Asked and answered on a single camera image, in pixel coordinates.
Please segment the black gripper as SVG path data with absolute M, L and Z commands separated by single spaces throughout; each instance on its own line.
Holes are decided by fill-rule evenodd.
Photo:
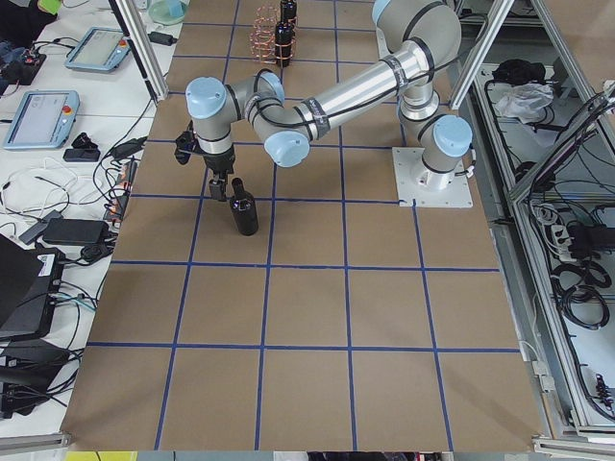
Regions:
M 212 178 L 209 180 L 209 193 L 213 200 L 225 202 L 227 200 L 227 183 L 228 176 L 234 172 L 234 146 L 230 139 L 230 134 L 224 138 L 214 141 L 217 146 L 221 142 L 223 146 L 220 153 L 210 153 L 202 148 L 207 142 L 198 136 L 193 128 L 193 122 L 190 121 L 186 130 L 175 139 L 174 156 L 176 161 L 181 165 L 188 163 L 192 156 L 201 157 L 207 168 L 212 172 Z M 241 178 L 234 178 L 232 181 L 234 192 L 243 192 L 244 185 Z

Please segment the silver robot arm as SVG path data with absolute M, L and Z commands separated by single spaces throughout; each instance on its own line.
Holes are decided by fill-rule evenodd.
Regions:
M 456 61 L 459 19 L 443 1 L 377 1 L 372 19 L 388 55 L 290 109 L 283 105 L 280 78 L 267 68 L 235 84 L 213 77 L 191 81 L 185 90 L 190 122 L 176 140 L 176 160 L 202 157 L 212 173 L 210 195 L 223 201 L 234 171 L 233 123 L 247 121 L 269 157 L 293 167 L 307 157 L 312 141 L 397 98 L 401 124 L 423 148 L 410 168 L 413 182 L 430 192 L 449 187 L 473 135 L 465 120 L 441 108 L 433 80 Z

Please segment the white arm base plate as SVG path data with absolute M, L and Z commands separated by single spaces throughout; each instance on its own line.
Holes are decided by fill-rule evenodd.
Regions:
M 423 163 L 424 148 L 392 149 L 395 181 L 400 206 L 427 208 L 470 208 L 473 206 L 469 180 L 460 160 L 453 172 L 439 174 Z

